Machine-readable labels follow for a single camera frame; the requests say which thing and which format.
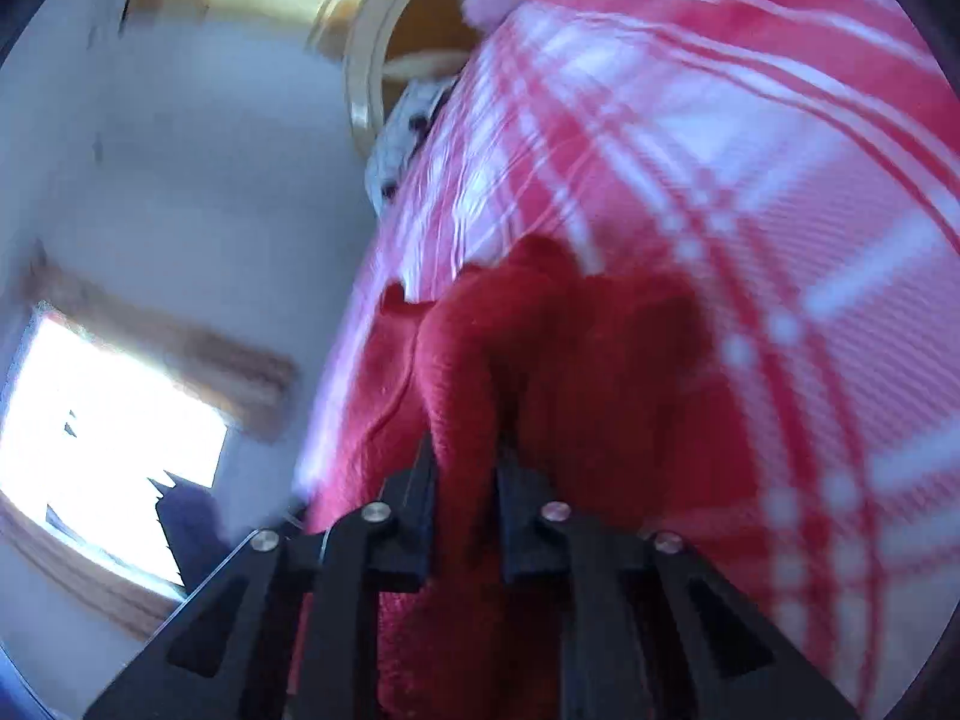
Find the red knit embroidered sweater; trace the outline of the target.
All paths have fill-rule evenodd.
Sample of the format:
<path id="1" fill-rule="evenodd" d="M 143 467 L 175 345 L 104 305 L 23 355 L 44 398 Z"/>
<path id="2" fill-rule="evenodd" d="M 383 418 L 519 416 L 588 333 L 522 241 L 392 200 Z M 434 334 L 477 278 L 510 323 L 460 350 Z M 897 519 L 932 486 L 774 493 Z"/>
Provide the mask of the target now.
<path id="1" fill-rule="evenodd" d="M 467 266 L 432 301 L 409 301 L 400 284 L 377 296 L 308 525 L 322 530 L 368 502 L 433 441 L 433 577 L 381 605 L 387 717 L 558 709 L 553 603 L 501 578 L 501 449 L 624 530 L 754 500 L 747 422 L 712 357 L 686 278 L 647 268 L 588 277 L 563 244 L 537 236 L 496 265 Z"/>

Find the yellow side window curtain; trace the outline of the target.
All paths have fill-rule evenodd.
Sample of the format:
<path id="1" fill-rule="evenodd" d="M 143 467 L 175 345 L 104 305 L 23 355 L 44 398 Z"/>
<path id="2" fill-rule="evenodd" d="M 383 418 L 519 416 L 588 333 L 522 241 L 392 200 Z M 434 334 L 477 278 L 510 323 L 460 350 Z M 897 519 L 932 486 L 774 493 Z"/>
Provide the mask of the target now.
<path id="1" fill-rule="evenodd" d="M 42 245 L 26 260 L 20 288 L 94 341 L 160 369 L 241 433 L 259 442 L 285 433 L 299 383 L 290 358 L 130 304 L 52 260 Z"/>

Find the side window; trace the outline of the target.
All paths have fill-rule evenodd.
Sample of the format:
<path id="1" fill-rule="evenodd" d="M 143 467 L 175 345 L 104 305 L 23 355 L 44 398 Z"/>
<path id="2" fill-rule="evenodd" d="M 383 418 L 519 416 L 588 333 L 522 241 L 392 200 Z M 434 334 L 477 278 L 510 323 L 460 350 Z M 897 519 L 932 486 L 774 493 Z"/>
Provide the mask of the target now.
<path id="1" fill-rule="evenodd" d="M 227 437 L 160 369 L 39 310 L 2 395 L 2 493 L 101 566 L 179 587 L 156 502 L 178 479 L 212 488 Z"/>

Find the red white plaid bedspread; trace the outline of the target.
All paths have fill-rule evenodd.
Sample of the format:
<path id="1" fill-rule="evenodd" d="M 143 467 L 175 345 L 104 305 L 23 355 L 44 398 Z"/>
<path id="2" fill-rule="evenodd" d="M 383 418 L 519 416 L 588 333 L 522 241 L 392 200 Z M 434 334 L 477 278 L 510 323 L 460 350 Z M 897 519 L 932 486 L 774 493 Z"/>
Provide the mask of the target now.
<path id="1" fill-rule="evenodd" d="M 298 478 L 377 298 L 529 232 L 675 266 L 718 349 L 662 520 L 867 718 L 958 600 L 958 101 L 896 0 L 527 0 L 478 48 L 356 280 Z"/>

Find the grey patterned pillow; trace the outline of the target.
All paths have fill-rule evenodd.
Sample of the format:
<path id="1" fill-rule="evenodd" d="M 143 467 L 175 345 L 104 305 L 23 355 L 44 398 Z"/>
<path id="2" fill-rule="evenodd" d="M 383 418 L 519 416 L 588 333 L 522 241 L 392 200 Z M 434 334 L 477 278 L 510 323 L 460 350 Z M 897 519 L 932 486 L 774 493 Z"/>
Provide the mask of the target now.
<path id="1" fill-rule="evenodd" d="M 402 179 L 457 80 L 457 75 L 413 80 L 387 115 L 364 168 L 364 188 L 377 216 L 394 203 Z"/>

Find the cream wooden headboard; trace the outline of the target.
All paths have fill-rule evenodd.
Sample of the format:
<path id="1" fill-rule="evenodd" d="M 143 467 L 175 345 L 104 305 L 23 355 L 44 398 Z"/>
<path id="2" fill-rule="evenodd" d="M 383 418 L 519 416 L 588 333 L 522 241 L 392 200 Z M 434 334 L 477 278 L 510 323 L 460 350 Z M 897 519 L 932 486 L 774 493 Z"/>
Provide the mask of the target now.
<path id="1" fill-rule="evenodd" d="M 413 80 L 454 75 L 480 43 L 464 0 L 359 0 L 343 52 L 353 142 L 371 153 L 398 96 Z"/>

